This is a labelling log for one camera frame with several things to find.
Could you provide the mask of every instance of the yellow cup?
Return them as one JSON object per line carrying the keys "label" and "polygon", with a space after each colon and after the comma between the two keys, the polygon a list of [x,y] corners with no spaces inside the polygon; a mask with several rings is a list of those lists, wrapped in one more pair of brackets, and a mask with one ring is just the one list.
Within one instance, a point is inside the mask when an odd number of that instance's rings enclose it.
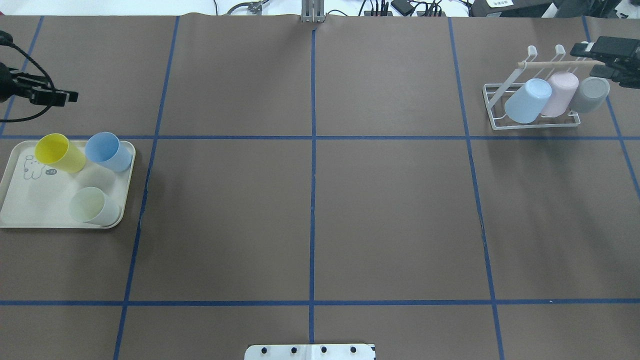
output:
{"label": "yellow cup", "polygon": [[66,172],[78,172],[86,163],[84,154],[62,134],[49,134],[40,139],[35,156],[39,162]]}

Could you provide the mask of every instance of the white wire rack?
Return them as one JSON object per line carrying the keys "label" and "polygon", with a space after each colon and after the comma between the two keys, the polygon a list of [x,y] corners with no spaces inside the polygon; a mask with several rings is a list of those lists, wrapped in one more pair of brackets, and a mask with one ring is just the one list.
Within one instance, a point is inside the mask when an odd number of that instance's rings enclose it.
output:
{"label": "white wire rack", "polygon": [[566,67],[566,71],[575,72],[580,66],[592,66],[600,64],[600,62],[585,60],[584,58],[578,58],[575,61],[563,61],[566,51],[562,45],[556,45],[556,55],[550,61],[535,62],[535,59],[538,57],[538,50],[533,45],[527,48],[527,53],[526,59],[517,64],[516,69],[509,75],[505,82],[500,84],[484,84],[483,86],[484,105],[493,130],[572,127],[580,125],[580,116],[573,110],[569,110],[558,117],[538,115],[538,118],[530,124],[521,124],[508,117],[504,111],[504,104],[513,93],[524,85],[524,83],[516,83],[515,81],[527,69],[539,69],[534,78],[542,76],[545,70],[548,70],[544,78],[547,80],[558,68]]}

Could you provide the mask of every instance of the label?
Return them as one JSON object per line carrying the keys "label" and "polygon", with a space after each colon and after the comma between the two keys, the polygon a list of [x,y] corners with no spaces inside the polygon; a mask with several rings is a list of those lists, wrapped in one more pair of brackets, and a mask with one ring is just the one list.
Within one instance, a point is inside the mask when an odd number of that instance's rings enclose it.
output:
{"label": "label", "polygon": [[486,0],[490,8],[503,8],[513,5],[513,0]]}

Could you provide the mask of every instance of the white plate with holes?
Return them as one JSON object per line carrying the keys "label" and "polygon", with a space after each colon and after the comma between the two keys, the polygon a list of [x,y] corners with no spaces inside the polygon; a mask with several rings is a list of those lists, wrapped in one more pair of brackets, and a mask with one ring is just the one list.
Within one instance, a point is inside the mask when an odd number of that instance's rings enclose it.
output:
{"label": "white plate with holes", "polygon": [[371,344],[252,345],[244,360],[376,360]]}
{"label": "white plate with holes", "polygon": [[[86,140],[71,142],[84,153]],[[118,225],[124,216],[136,159],[133,144],[121,142],[133,154],[129,169],[113,172],[87,160],[84,168],[75,174],[39,163],[33,156],[37,141],[16,145],[0,181],[0,227],[109,229]],[[78,190],[88,186],[100,188],[120,206],[120,217],[115,224],[87,224],[69,215],[69,201]]]}

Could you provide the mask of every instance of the wooden dowel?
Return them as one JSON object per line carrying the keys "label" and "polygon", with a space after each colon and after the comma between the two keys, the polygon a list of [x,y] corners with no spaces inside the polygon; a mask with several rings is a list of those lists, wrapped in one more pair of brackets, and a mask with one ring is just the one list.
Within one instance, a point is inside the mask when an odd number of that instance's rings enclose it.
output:
{"label": "wooden dowel", "polygon": [[[524,69],[524,61],[518,63],[519,69]],[[604,65],[604,63],[598,60],[584,60],[584,61],[534,61],[527,62],[527,69],[551,69],[558,67],[580,67],[580,66],[594,66]]]}

